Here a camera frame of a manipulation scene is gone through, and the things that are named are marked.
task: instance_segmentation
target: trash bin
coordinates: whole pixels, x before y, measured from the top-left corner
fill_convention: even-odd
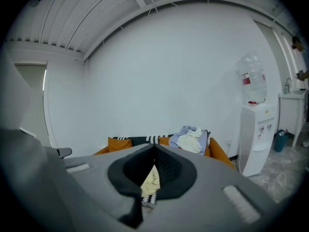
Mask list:
[[[285,133],[284,135],[280,136],[280,132],[284,130],[278,130],[276,134],[276,141],[275,141],[275,151],[281,152],[285,146],[286,141],[288,140],[288,135]]]

